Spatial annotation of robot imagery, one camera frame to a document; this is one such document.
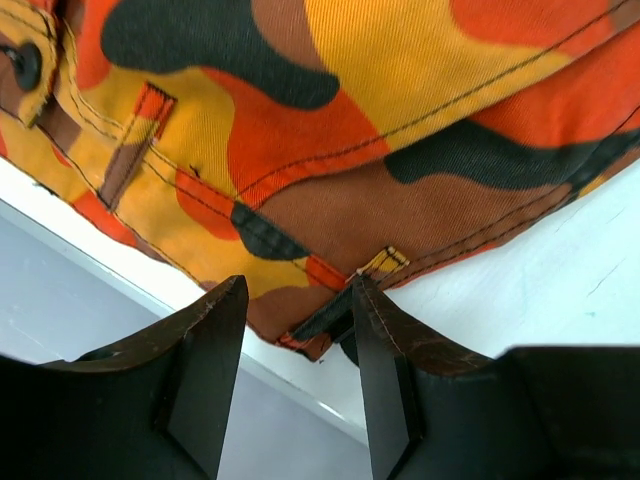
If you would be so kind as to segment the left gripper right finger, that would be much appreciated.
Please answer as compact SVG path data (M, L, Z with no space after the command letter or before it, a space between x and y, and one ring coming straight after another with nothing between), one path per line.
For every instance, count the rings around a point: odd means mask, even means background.
M491 359L353 285L377 479L635 479L639 350L527 346Z

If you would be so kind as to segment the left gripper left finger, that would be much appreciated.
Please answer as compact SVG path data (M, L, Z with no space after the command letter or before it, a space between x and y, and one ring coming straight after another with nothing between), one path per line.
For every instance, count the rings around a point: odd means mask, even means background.
M244 336L241 276L79 359L1 361L5 479L213 479Z

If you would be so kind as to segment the orange camouflage trousers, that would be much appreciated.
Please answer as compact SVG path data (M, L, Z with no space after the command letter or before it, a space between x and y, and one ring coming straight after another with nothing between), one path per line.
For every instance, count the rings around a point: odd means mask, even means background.
M496 248L631 164L635 1L5 1L1 154L319 359L340 294Z

